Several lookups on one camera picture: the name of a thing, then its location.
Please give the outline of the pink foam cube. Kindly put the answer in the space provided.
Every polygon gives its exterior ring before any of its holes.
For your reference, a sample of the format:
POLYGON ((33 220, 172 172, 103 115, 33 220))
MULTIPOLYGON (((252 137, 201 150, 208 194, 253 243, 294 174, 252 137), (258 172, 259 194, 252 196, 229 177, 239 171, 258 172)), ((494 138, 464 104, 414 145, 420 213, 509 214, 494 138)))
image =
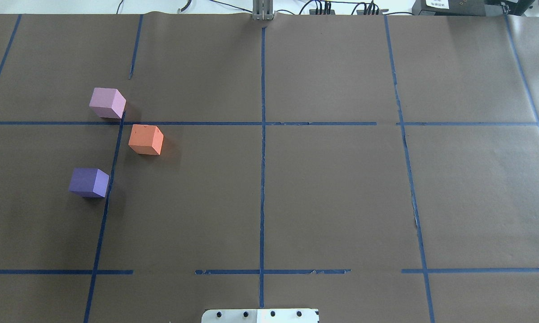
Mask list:
POLYGON ((89 107, 100 118, 121 119, 127 100, 115 88, 95 87, 89 101, 89 107))

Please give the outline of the purple foam cube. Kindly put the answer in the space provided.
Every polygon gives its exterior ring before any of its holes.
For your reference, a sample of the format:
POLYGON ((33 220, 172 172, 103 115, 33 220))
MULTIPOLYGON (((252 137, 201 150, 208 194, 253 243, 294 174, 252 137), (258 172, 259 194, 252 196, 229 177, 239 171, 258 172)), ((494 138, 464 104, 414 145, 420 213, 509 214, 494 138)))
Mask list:
POLYGON ((109 179, 99 168, 75 168, 68 190, 85 198, 105 198, 109 179))

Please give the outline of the orange foam cube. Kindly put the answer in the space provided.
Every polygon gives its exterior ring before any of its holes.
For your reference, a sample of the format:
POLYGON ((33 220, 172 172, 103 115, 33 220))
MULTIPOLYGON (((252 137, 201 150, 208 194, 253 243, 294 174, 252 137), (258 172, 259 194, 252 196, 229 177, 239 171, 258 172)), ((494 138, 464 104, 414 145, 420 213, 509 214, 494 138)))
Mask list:
POLYGON ((163 133, 155 125, 132 125, 128 146, 140 155, 161 155, 163 133))

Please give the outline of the black device box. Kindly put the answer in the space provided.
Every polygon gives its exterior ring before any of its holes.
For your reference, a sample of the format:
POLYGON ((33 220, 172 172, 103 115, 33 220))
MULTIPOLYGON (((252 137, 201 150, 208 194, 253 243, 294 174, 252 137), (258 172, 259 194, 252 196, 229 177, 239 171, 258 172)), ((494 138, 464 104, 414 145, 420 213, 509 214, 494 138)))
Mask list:
POLYGON ((533 0, 416 0, 414 16, 522 16, 533 0))

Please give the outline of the grey aluminium post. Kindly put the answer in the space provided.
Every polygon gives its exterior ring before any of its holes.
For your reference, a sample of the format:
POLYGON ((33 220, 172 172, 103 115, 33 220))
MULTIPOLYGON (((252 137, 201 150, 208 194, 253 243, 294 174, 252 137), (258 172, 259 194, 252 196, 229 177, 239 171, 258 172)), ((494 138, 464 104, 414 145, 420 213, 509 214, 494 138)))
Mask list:
POLYGON ((252 18, 256 21, 270 21, 275 18, 273 0, 253 0, 252 18))

